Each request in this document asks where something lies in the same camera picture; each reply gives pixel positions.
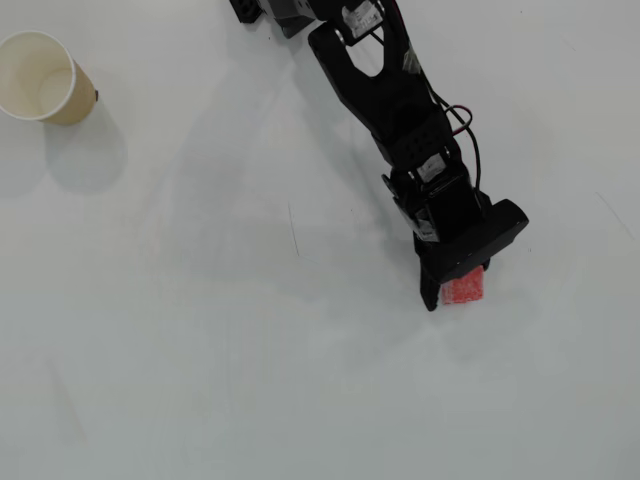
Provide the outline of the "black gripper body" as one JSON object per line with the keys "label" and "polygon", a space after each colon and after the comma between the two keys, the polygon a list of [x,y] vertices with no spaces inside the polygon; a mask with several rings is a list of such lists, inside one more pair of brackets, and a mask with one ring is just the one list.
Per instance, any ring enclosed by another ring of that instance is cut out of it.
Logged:
{"label": "black gripper body", "polygon": [[486,219],[492,202],[476,189],[463,164],[448,166],[426,181],[417,170],[382,177],[413,231],[417,245],[451,244]]}

